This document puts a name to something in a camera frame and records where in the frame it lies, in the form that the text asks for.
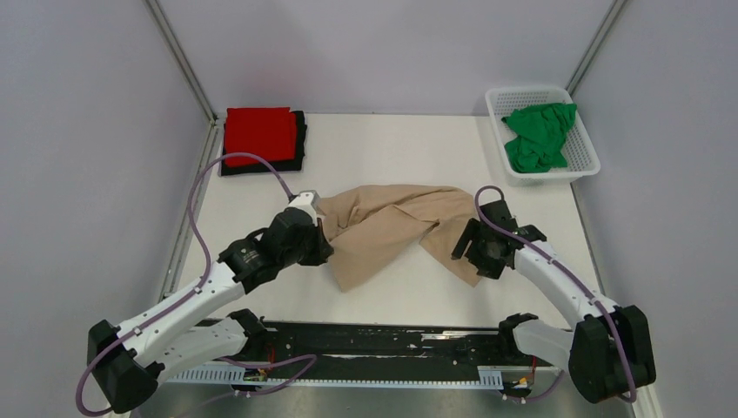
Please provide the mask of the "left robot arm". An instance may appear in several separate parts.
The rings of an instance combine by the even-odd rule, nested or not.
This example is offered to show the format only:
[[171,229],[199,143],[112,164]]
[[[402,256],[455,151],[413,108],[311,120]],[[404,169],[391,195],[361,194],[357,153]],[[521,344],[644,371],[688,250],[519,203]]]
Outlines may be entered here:
[[288,206],[268,227],[233,241],[200,280],[118,325],[101,320],[93,326],[84,374],[94,377],[110,411],[122,414],[182,371],[236,354],[255,360],[265,352],[267,339],[252,311],[230,313],[208,327],[199,322],[287,267],[320,266],[331,255],[316,210]]

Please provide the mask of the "beige t shirt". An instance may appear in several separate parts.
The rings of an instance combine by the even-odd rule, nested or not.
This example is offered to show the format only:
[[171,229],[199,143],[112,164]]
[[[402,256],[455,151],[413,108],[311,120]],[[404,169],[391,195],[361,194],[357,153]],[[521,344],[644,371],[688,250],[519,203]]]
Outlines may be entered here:
[[362,185],[322,198],[318,212],[334,253],[328,264],[342,292],[364,285],[419,244],[471,287],[477,269],[452,252],[469,220],[478,218],[473,196],[453,186]]

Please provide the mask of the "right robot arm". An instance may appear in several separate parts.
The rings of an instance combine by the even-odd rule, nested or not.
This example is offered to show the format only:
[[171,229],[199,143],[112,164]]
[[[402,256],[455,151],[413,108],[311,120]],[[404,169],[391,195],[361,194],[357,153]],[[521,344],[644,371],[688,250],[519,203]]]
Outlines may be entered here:
[[562,315],[567,329],[548,325],[533,313],[517,313],[499,324],[500,358],[519,363],[528,355],[570,376],[591,403],[655,382],[657,373],[647,317],[588,287],[533,225],[521,226],[505,200],[478,206],[452,257],[468,261],[481,277],[497,280],[514,270],[532,282]]

